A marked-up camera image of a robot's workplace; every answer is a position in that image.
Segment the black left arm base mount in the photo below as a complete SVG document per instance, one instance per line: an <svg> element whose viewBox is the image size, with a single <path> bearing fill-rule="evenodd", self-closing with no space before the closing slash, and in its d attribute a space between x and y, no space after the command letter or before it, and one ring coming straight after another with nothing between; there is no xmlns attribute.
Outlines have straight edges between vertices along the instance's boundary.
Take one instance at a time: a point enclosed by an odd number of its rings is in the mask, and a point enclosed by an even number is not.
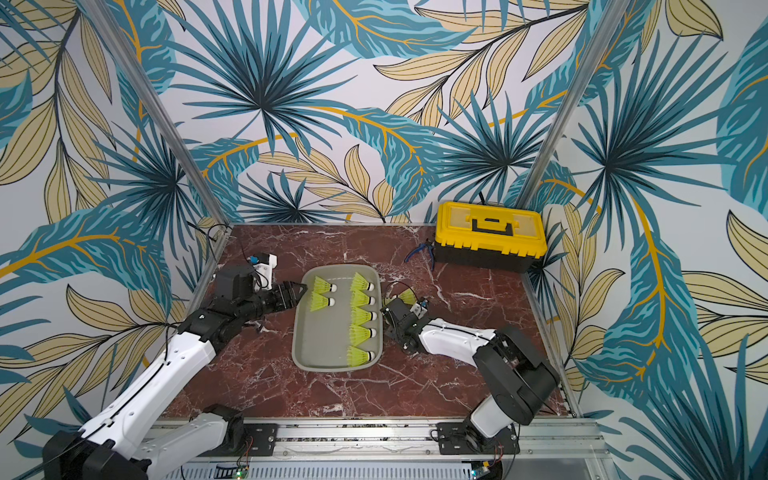
<svg viewBox="0 0 768 480"><path fill-rule="evenodd" d="M226 422L223 440L200 457L239 456L271 457L277 437L275 423L246 423L243 413L221 404L206 407L205 414L215 414Z"/></svg>

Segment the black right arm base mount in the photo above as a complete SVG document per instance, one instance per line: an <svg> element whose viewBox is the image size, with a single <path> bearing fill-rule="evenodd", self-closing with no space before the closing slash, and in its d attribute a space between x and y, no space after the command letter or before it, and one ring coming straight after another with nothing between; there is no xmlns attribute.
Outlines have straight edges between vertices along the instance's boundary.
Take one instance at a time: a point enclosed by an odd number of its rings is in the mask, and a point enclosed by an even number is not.
<svg viewBox="0 0 768 480"><path fill-rule="evenodd" d="M441 455L512 455L520 452L513 424L491 437L484 436L469 419L438 422L435 432Z"/></svg>

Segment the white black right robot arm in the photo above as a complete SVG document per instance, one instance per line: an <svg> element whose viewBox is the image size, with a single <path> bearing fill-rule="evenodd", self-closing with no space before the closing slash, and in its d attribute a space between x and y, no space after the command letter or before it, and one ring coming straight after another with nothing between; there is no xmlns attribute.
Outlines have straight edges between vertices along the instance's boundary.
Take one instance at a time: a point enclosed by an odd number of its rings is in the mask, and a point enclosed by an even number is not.
<svg viewBox="0 0 768 480"><path fill-rule="evenodd" d="M431 317L424 299L393 299L382 308L386 334L402 350L440 355L475 367L489 388L459 432L480 446L514 424L528 425L558 388L547 357L518 328L477 329Z"/></svg>

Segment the green shuttlecock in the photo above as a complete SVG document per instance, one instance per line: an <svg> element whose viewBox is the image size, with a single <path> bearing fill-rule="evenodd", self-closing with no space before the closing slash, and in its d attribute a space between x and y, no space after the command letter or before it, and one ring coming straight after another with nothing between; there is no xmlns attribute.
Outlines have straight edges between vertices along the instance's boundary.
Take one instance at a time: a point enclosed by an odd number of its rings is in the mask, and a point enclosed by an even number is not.
<svg viewBox="0 0 768 480"><path fill-rule="evenodd" d="M412 288L403 290L397 295L406 305L414 305L417 302L417 295Z"/></svg>
<svg viewBox="0 0 768 480"><path fill-rule="evenodd" d="M349 328L349 342L353 347L357 347L369 339L377 336L376 330L360 325L351 325Z"/></svg>
<svg viewBox="0 0 768 480"><path fill-rule="evenodd" d="M319 295L326 295L330 293L334 293L338 290L338 286L334 283L331 283L328 280L325 280L321 277L316 276L313 281L313 292Z"/></svg>
<svg viewBox="0 0 768 480"><path fill-rule="evenodd" d="M376 298L370 296L367 292L355 290L351 292L350 305L356 308L363 306L372 306L376 303Z"/></svg>
<svg viewBox="0 0 768 480"><path fill-rule="evenodd" d="M347 366L349 368L364 367L371 364L376 358L373 351L363 350L356 346L349 346L346 351Z"/></svg>
<svg viewBox="0 0 768 480"><path fill-rule="evenodd" d="M310 311L317 312L335 305L335 300L330 297L313 292L310 301Z"/></svg>
<svg viewBox="0 0 768 480"><path fill-rule="evenodd" d="M350 284L350 291L360 291L360 292L372 292L375 289L375 285L370 282L366 277L364 277L361 273L356 272L352 278L351 284Z"/></svg>
<svg viewBox="0 0 768 480"><path fill-rule="evenodd" d="M360 307L351 308L351 322L353 325L362 326L366 323L375 321L377 314L372 311L364 310Z"/></svg>

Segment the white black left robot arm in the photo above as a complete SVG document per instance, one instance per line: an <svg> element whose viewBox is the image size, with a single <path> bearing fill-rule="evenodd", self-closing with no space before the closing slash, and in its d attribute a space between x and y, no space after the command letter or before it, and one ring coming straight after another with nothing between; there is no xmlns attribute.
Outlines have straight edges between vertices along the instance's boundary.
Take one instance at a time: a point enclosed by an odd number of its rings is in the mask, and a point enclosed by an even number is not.
<svg viewBox="0 0 768 480"><path fill-rule="evenodd" d="M164 351L123 393L76 432L42 449L47 479L162 479L206 452L241 454L250 445L241 412L213 405L173 431L146 434L172 400L250 321L295 308L308 287L269 283L252 267L226 267L209 304L189 314Z"/></svg>

